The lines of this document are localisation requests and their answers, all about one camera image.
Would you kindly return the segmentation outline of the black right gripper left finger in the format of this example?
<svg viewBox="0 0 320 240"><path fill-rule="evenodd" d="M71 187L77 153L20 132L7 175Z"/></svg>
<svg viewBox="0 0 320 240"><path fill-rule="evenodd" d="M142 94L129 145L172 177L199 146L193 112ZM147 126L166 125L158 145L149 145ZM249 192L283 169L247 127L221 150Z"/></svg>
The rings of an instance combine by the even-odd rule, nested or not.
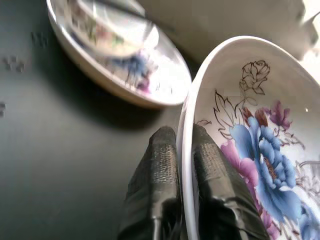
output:
<svg viewBox="0 0 320 240"><path fill-rule="evenodd" d="M128 183L117 239L178 240L182 219L176 134L163 126Z"/></svg>

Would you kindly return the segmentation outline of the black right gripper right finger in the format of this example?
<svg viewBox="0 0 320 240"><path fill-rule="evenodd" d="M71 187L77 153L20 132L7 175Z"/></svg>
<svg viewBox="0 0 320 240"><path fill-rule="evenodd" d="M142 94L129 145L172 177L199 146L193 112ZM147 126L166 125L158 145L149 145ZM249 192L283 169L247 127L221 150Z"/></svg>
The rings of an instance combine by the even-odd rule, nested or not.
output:
<svg viewBox="0 0 320 240"><path fill-rule="evenodd" d="M201 240L268 240L245 181L200 125L193 125L192 156L198 184Z"/></svg>

